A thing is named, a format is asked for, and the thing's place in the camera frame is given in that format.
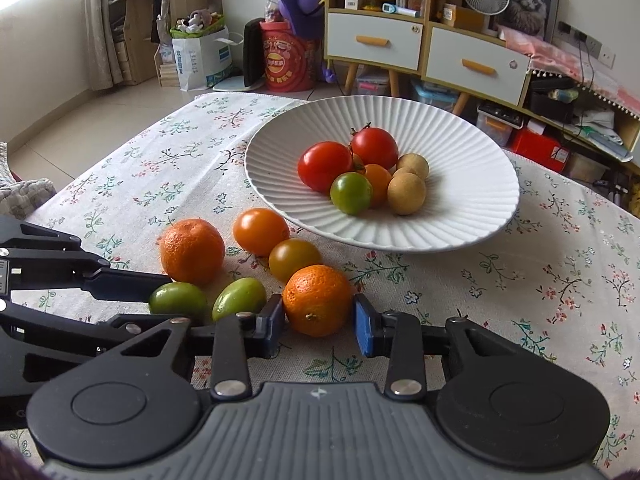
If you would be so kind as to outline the small orange mandarin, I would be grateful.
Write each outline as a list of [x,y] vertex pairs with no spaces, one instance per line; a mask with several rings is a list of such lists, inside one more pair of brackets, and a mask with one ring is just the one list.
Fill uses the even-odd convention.
[[314,338],[331,336],[349,318],[352,285],[332,266],[314,264],[291,276],[282,300],[292,330]]

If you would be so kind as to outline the large orange mandarin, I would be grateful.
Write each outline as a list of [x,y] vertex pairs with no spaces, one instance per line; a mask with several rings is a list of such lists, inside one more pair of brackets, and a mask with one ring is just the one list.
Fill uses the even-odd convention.
[[224,263],[224,240],[203,219],[186,219],[168,226],[160,236],[160,264],[175,282],[207,286]]

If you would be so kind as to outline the olive brown tomato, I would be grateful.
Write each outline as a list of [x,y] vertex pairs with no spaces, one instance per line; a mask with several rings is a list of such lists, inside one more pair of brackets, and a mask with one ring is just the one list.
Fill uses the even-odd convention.
[[284,240],[273,247],[268,258],[271,275],[282,283],[298,270],[319,263],[322,263],[322,255],[306,240]]

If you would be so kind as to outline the tan longan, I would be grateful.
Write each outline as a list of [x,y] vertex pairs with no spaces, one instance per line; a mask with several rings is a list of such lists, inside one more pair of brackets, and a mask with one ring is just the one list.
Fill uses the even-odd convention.
[[401,174],[412,174],[413,176],[419,177],[419,175],[416,172],[416,170],[413,170],[412,168],[404,167],[404,168],[396,169],[396,171],[393,173],[393,177],[392,178],[398,177]]
[[419,178],[422,180],[425,180],[430,172],[430,166],[428,166],[427,160],[422,155],[416,153],[403,154],[401,158],[398,159],[396,169],[404,167],[416,170]]
[[394,174],[387,187],[387,203],[395,214],[414,214],[426,199],[425,182],[412,172]]

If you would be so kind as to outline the small orange cherry tomato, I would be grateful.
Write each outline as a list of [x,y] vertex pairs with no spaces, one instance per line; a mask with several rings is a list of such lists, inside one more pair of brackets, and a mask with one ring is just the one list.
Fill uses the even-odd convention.
[[377,164],[364,166],[363,175],[369,181],[372,188],[371,208],[382,207],[386,203],[387,188],[392,175],[384,167]]

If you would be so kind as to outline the red tomato with stem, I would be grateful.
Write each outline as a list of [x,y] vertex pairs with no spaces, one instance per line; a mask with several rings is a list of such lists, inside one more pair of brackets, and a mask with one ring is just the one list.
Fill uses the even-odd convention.
[[363,165],[375,164],[390,169],[399,158],[397,143],[390,133],[370,124],[352,130],[349,146]]

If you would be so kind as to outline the white ribbed plate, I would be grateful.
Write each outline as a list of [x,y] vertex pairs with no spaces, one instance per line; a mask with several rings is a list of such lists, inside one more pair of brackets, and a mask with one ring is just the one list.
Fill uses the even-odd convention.
[[278,214],[370,249],[469,246],[506,226],[520,200],[509,159],[479,128],[385,96],[287,110],[250,140],[245,169]]

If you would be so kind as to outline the red cardboard box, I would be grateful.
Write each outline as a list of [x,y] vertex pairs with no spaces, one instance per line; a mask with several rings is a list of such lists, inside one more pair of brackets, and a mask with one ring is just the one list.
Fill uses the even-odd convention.
[[570,151],[551,136],[534,133],[529,128],[515,130],[511,134],[510,150],[540,166],[560,174],[570,158]]

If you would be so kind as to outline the white paper shopping bag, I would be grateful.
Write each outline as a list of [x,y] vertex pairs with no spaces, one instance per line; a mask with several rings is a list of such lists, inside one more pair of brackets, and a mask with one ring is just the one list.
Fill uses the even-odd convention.
[[174,38],[179,86],[182,91],[206,90],[228,78],[232,72],[232,49],[244,38],[224,26],[218,32],[199,37]]

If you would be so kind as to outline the clear plastic storage box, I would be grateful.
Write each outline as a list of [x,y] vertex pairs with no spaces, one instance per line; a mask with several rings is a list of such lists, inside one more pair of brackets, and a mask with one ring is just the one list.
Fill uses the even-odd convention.
[[413,78],[410,80],[412,98],[416,102],[438,107],[451,113],[459,99],[460,93],[428,81]]

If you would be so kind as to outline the red snack bucket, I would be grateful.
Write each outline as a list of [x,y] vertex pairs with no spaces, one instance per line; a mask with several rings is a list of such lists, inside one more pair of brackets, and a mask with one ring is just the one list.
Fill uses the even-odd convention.
[[259,23],[268,90],[291,93],[311,90],[317,80],[317,40],[296,36],[287,21]]

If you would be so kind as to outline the low wooden tv cabinet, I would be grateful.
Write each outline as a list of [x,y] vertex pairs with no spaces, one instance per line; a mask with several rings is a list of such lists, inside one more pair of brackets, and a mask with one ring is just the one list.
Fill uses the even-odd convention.
[[566,140],[638,165],[639,115],[604,96],[592,79],[531,70],[525,90],[524,110],[560,130]]

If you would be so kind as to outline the black flat panel stand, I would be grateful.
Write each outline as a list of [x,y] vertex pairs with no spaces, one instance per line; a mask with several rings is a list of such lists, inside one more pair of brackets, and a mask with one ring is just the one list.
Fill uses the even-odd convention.
[[262,46],[262,18],[254,18],[244,26],[242,63],[233,65],[228,76],[213,85],[216,92],[253,92],[265,83],[265,58]]

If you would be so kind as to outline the pink cloth on cabinet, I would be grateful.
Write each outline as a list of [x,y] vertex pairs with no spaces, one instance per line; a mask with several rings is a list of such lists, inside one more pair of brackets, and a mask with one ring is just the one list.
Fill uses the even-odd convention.
[[606,100],[639,117],[639,97],[597,68],[597,61],[585,50],[573,54],[515,29],[498,26],[498,37],[510,50],[527,55],[534,70],[562,74],[583,84]]

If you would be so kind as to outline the wooden drawer cabinet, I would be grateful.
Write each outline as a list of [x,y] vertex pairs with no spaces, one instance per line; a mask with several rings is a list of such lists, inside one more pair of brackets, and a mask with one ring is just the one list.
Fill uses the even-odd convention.
[[437,21],[438,0],[424,0],[414,16],[346,6],[326,0],[324,58],[348,66],[345,91],[351,92],[358,70],[388,71],[390,94],[399,96],[399,76],[458,90],[454,114],[469,96],[517,108],[529,83],[529,57],[510,50],[497,38]]

